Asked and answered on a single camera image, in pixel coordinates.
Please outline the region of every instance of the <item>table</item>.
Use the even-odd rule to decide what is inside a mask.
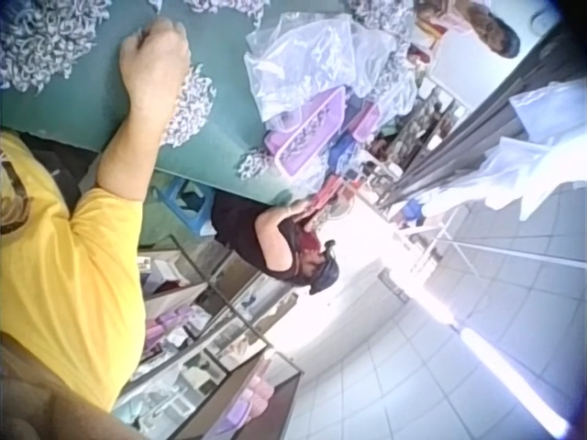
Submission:
[[[264,23],[276,22],[285,11],[340,12],[343,7],[338,0],[273,0]],[[97,29],[96,47],[77,61],[69,80],[56,75],[39,95],[2,92],[3,126],[96,152],[105,147],[128,109],[118,46],[155,17],[147,0],[119,0],[109,11],[110,18]],[[161,14],[183,22],[192,61],[204,64],[203,74],[213,79],[217,96],[202,131],[179,148],[162,148],[157,169],[268,204],[304,195],[291,194],[291,182],[282,176],[266,173],[241,181],[236,175],[241,155],[258,146],[265,132],[243,61],[252,20],[228,9],[195,14],[181,0],[163,1]]]

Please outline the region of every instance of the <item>black shirt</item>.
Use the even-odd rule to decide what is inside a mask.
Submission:
[[[257,239],[255,220],[268,209],[271,209],[268,204],[255,202],[229,192],[217,191],[212,207],[212,226],[216,230],[216,240],[237,252],[251,266],[274,279],[288,281],[295,276],[295,258],[288,270],[281,272],[270,270],[267,268]],[[292,219],[286,218],[278,227],[292,255],[295,256],[297,224]]]

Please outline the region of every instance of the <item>black cap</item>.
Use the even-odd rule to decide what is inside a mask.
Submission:
[[[334,240],[328,240],[326,242],[326,250],[322,253],[327,259],[326,262],[320,267],[317,274],[312,280],[310,294],[315,295],[321,291],[325,291],[332,286],[338,280],[340,273],[338,269],[338,263],[334,257],[334,251],[332,248],[336,242]]]

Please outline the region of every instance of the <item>yellow t-shirt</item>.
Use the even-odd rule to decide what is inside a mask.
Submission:
[[[145,307],[142,205],[94,189],[70,213],[18,137],[3,133],[0,330],[110,411],[137,367]]]

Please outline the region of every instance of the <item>person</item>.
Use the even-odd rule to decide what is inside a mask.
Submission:
[[[425,0],[415,7],[417,17],[459,33],[474,32],[493,52],[515,58],[520,38],[493,14],[491,0]]]
[[[310,210],[306,201],[271,207],[217,192],[211,220],[220,244],[276,280],[310,286],[314,295],[337,281],[339,269],[334,241],[322,250],[316,235],[304,229]]]
[[[169,19],[125,39],[130,109],[72,213],[22,140],[1,134],[2,438],[143,438],[108,412],[145,342],[142,203],[190,58]]]

